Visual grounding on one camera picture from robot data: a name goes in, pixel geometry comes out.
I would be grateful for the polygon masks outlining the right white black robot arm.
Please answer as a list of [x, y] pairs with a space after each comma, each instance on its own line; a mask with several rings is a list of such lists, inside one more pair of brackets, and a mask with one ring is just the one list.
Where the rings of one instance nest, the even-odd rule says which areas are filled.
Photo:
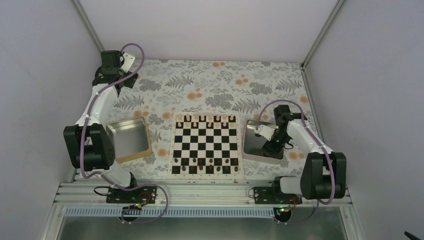
[[328, 205], [334, 199], [346, 194], [347, 159], [341, 152], [335, 152], [310, 129], [302, 110], [291, 112], [288, 105], [278, 105], [274, 110], [276, 127], [257, 123], [255, 135], [264, 137], [262, 154], [276, 159], [285, 146], [294, 141], [306, 156], [300, 177], [277, 177], [277, 184], [271, 189], [271, 198], [278, 204], [284, 203], [290, 195], [308, 200], [319, 200]]

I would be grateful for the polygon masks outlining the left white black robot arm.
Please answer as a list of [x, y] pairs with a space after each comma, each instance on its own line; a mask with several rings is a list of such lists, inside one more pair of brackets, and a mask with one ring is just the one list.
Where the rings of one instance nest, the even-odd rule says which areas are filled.
[[132, 173], [116, 161], [113, 141], [105, 124], [122, 88], [132, 88], [138, 78], [130, 68], [135, 57], [123, 50], [100, 53], [101, 65], [92, 81], [89, 102], [74, 125], [66, 126], [63, 137], [74, 168], [84, 179], [103, 178], [119, 196], [131, 203], [139, 197], [139, 188]]

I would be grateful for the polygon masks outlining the metal tray with light pieces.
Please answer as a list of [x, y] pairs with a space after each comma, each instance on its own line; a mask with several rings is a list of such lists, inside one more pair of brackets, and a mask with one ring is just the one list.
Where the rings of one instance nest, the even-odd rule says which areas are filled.
[[255, 136], [256, 123], [255, 119], [246, 121], [241, 151], [243, 159], [273, 165], [279, 164], [284, 159], [284, 151], [282, 150], [277, 158], [264, 156], [262, 147], [267, 142], [267, 139], [262, 136]]

